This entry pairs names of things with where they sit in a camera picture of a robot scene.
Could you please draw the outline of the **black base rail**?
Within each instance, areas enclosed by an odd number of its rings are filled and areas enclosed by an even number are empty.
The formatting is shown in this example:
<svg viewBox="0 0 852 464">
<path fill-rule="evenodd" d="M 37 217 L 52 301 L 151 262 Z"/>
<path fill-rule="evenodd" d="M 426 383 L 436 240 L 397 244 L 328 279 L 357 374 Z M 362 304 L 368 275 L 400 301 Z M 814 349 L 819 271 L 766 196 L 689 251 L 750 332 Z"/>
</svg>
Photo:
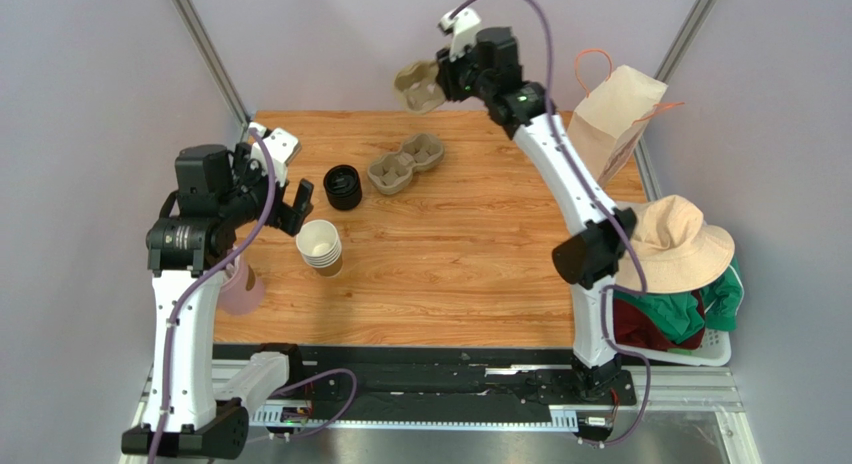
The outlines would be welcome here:
<svg viewBox="0 0 852 464">
<path fill-rule="evenodd" d="M 217 344 L 213 357 L 244 361 L 266 351 L 294 359 L 293 381 L 319 378 L 272 398 L 285 412 L 267 419 L 272 426 L 297 404 L 308 404 L 313 424 L 486 427 L 548 424 L 559 406 L 608 412 L 638 402 L 622 365 L 610 396 L 579 399 L 567 348 Z"/>
</svg>

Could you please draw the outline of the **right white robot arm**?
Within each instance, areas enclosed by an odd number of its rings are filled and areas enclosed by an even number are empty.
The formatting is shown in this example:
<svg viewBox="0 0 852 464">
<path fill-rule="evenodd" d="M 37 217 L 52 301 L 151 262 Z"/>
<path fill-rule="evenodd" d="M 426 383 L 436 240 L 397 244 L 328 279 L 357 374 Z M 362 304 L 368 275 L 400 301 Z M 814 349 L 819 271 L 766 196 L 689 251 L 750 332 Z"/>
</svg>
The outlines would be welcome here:
<svg viewBox="0 0 852 464">
<path fill-rule="evenodd" d="M 445 29 L 449 46 L 436 54 L 437 83 L 451 101 L 475 97 L 490 119 L 533 163 L 557 202 L 570 234 L 551 252 L 569 284 L 574 313 L 573 389 L 583 401 L 611 395 L 621 359 L 610 342 L 611 287 L 634 212 L 620 210 L 597 185 L 569 142 L 546 86 L 524 78 L 518 42 L 508 27 Z"/>
</svg>

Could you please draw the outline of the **paper takeout bag orange handles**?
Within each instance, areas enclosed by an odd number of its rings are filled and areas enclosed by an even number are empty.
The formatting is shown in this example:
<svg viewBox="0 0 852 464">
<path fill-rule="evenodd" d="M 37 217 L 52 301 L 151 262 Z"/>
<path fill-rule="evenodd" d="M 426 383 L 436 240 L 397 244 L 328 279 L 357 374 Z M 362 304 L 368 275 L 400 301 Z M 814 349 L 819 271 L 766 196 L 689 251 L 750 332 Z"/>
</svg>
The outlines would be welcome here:
<svg viewBox="0 0 852 464">
<path fill-rule="evenodd" d="M 608 73 L 590 89 L 580 60 L 595 52 L 606 58 Z M 667 84 L 628 65 L 614 66 L 602 49 L 578 53 L 574 71 L 585 97 L 572 112 L 567 134 L 596 183 L 605 187 L 626 165 L 651 120 L 680 104 L 663 100 Z"/>
</svg>

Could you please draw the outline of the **dark red garment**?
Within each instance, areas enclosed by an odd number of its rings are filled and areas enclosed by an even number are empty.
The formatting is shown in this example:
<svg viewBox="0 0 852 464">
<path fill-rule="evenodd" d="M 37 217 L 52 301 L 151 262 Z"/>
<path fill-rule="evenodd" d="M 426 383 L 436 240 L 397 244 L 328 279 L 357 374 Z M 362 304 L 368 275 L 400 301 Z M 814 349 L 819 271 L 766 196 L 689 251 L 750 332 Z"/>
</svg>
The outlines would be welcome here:
<svg viewBox="0 0 852 464">
<path fill-rule="evenodd" d="M 640 309 L 625 300 L 613 302 L 613 325 L 615 342 L 622 346 L 642 349 L 675 352 L 696 350 L 706 332 L 704 307 L 698 303 L 698 329 L 684 340 L 676 343 L 658 328 L 658 326 Z"/>
</svg>

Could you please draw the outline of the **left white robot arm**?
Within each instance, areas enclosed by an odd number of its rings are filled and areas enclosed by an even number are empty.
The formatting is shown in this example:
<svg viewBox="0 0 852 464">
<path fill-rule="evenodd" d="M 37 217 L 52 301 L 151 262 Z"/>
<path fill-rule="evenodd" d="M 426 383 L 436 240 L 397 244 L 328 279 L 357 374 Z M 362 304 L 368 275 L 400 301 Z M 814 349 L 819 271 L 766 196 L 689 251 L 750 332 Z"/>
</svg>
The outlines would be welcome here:
<svg viewBox="0 0 852 464">
<path fill-rule="evenodd" d="M 300 148 L 270 137 L 234 148 L 189 147 L 177 156 L 177 187 L 146 236 L 157 317 L 152 384 L 140 422 L 122 435 L 123 453 L 149 461 L 235 459 L 251 415 L 300 366 L 296 346 L 265 345 L 222 391 L 212 383 L 220 290 L 227 266 L 245 250 L 238 228 L 295 235 L 312 211 L 307 180 L 293 203 L 283 200 L 287 167 Z"/>
</svg>

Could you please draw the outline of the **green garment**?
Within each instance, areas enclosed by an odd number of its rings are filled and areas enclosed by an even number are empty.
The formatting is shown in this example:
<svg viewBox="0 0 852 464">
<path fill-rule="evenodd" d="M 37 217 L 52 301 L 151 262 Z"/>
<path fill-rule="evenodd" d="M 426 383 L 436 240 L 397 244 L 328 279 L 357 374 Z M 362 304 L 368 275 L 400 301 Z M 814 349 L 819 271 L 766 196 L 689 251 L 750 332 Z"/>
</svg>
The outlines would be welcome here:
<svg viewBox="0 0 852 464">
<path fill-rule="evenodd" d="M 650 317 L 666 337 L 679 343 L 698 329 L 699 302 L 704 307 L 706 331 L 734 331 L 744 297 L 739 262 L 733 259 L 720 277 L 702 288 L 644 296 L 616 292 L 613 302 L 621 299 L 632 304 Z"/>
</svg>

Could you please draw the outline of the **beige bucket hat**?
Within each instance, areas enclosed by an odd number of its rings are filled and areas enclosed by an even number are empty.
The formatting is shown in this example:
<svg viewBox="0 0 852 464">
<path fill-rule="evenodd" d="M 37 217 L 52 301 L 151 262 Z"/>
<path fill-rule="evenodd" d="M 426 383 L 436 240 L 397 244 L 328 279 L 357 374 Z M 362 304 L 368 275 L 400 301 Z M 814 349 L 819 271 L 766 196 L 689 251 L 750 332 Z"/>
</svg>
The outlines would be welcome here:
<svg viewBox="0 0 852 464">
<path fill-rule="evenodd" d="M 688 199 L 670 195 L 644 204 L 625 204 L 636 214 L 631 245 L 642 270 L 625 254 L 616 284 L 654 294 L 702 288 L 728 268 L 735 253 L 732 236 L 705 222 L 703 212 Z"/>
</svg>

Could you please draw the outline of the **pink cup with straws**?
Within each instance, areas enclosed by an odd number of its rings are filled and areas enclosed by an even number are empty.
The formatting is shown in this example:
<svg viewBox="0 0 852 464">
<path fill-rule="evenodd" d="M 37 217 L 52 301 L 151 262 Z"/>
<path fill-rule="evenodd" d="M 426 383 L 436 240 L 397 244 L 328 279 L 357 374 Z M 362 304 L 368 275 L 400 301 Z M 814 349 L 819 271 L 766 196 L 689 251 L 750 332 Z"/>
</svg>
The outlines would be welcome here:
<svg viewBox="0 0 852 464">
<path fill-rule="evenodd" d="M 266 288 L 255 270 L 240 256 L 225 268 L 217 308 L 229 315 L 247 315 L 259 308 Z"/>
</svg>

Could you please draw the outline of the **aluminium frame base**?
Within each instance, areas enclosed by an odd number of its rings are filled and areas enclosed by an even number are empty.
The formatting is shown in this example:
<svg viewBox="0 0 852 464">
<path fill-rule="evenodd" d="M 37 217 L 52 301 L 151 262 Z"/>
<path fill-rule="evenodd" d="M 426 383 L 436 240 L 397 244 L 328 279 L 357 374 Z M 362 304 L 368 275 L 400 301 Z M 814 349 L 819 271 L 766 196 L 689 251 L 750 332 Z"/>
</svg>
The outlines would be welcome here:
<svg viewBox="0 0 852 464">
<path fill-rule="evenodd" d="M 214 421 L 187 444 L 167 432 L 160 454 L 233 459 L 260 427 L 295 435 L 321 425 L 367 429 L 541 431 L 564 433 L 596 446 L 613 429 L 634 427 L 635 414 L 710 413 L 735 463 L 760 457 L 735 389 L 720 367 L 629 366 L 600 388 L 583 393 L 568 364 L 356 363 L 350 373 L 316 378 L 305 390 L 272 397 L 256 409 L 227 399 Z"/>
</svg>

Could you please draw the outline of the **pulp cup carrier tray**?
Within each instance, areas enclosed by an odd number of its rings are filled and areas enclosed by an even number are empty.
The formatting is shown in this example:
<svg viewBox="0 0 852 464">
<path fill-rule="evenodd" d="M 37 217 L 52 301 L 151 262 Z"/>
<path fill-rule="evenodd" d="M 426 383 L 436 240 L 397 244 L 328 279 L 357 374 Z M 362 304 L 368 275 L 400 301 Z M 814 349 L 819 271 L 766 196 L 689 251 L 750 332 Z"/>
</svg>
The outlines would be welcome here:
<svg viewBox="0 0 852 464">
<path fill-rule="evenodd" d="M 422 115 L 437 109 L 447 101 L 438 84 L 438 74 L 439 65 L 434 60 L 416 61 L 397 73 L 392 88 L 404 110 Z"/>
</svg>

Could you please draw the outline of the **stack of black lids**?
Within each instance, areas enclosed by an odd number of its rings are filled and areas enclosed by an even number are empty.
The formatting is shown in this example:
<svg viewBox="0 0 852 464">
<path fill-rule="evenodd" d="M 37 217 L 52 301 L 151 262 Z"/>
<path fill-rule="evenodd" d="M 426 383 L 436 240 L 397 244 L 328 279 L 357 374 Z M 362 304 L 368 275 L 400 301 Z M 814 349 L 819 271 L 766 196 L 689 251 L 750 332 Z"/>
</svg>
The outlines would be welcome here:
<svg viewBox="0 0 852 464">
<path fill-rule="evenodd" d="M 323 187 L 329 204 L 336 210 L 352 210 L 363 197 L 359 174 L 351 165 L 341 164 L 329 169 L 323 178 Z"/>
</svg>

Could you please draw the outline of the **white plastic basket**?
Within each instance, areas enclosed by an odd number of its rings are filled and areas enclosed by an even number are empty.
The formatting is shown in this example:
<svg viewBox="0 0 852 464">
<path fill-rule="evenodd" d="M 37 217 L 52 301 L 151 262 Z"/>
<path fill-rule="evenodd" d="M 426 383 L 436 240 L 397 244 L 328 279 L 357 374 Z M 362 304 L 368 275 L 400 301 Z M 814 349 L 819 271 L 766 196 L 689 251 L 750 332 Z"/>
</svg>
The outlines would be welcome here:
<svg viewBox="0 0 852 464">
<path fill-rule="evenodd" d="M 631 204 L 629 202 L 620 202 L 618 203 L 618 209 L 622 211 L 632 211 L 632 210 L 624 210 L 622 208 L 625 204 Z M 629 255 L 632 258 L 632 261 L 635 265 L 637 271 L 641 271 L 641 265 L 639 263 L 638 257 L 633 249 Z M 646 289 L 641 289 L 639 291 L 632 291 L 630 289 L 626 289 L 623 287 L 623 292 L 627 294 L 631 294 L 634 296 L 644 296 L 647 294 L 654 294 L 648 292 Z M 716 331 L 716 330 L 708 330 L 705 332 L 704 338 L 700 346 L 693 351 L 675 351 L 675 352 L 662 352 L 655 350 L 642 349 L 632 346 L 622 346 L 626 350 L 637 352 L 647 357 L 652 361 L 666 362 L 671 364 L 678 365 L 686 365 L 686 366 L 723 366 L 728 363 L 731 356 L 731 345 L 730 345 L 730 332 Z"/>
</svg>

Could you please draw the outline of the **stack of paper cups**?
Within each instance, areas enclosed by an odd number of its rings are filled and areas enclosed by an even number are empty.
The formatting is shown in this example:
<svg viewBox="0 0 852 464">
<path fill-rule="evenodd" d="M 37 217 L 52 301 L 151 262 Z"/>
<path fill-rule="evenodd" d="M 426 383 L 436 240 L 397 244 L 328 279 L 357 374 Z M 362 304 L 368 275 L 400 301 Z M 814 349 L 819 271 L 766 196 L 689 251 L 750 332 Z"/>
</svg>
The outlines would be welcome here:
<svg viewBox="0 0 852 464">
<path fill-rule="evenodd" d="M 341 272 L 342 241 L 333 223 L 309 221 L 302 226 L 295 242 L 304 262 L 320 276 L 335 277 Z"/>
</svg>

